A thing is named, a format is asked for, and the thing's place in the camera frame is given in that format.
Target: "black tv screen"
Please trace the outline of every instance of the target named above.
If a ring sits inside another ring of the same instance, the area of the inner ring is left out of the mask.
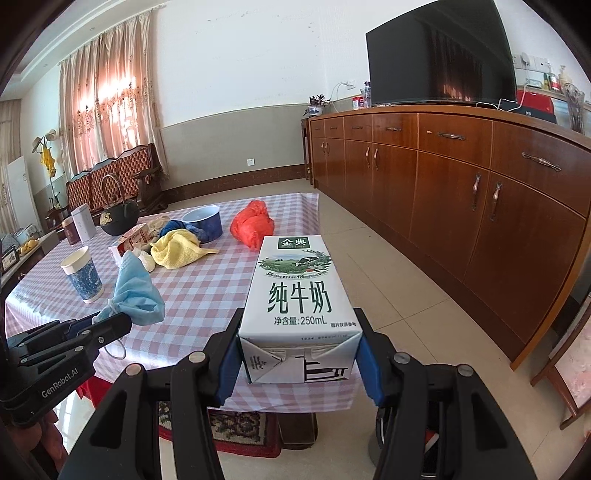
[[[516,100],[493,0],[438,0],[366,34],[373,105]]]

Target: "yellow garment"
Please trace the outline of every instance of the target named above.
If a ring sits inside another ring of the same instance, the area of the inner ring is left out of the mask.
[[[172,230],[152,245],[150,252],[158,265],[173,270],[198,260],[207,254],[217,254],[214,248],[199,247],[199,239],[195,234],[185,230]]]
[[[47,147],[43,147],[43,151],[41,152],[41,163],[45,165],[50,178],[56,176],[56,161],[51,156],[51,152]]]

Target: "bottle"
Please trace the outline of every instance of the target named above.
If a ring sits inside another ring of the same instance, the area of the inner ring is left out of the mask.
[[[363,108],[371,107],[371,82],[364,82],[365,87],[361,89],[363,95]]]

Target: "blue gripper pad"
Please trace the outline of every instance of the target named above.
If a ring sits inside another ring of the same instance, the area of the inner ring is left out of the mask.
[[[232,395],[236,379],[242,366],[242,358],[238,349],[238,337],[230,343],[228,351],[222,360],[219,369],[219,387],[216,393],[216,400],[220,405],[224,405],[227,398]]]
[[[384,403],[384,392],[382,391],[381,382],[381,370],[376,361],[374,354],[369,347],[369,343],[365,335],[361,337],[359,347],[357,349],[357,366],[361,373],[361,379],[363,380],[363,386],[368,397],[371,398],[377,407],[382,406]]]

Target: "red appliance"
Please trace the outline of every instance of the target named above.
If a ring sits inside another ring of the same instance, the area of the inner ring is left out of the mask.
[[[517,105],[521,103],[522,97],[523,90],[517,90]],[[544,95],[543,93],[526,92],[525,99],[523,100],[523,106],[554,115],[554,104],[552,103],[552,97]]]

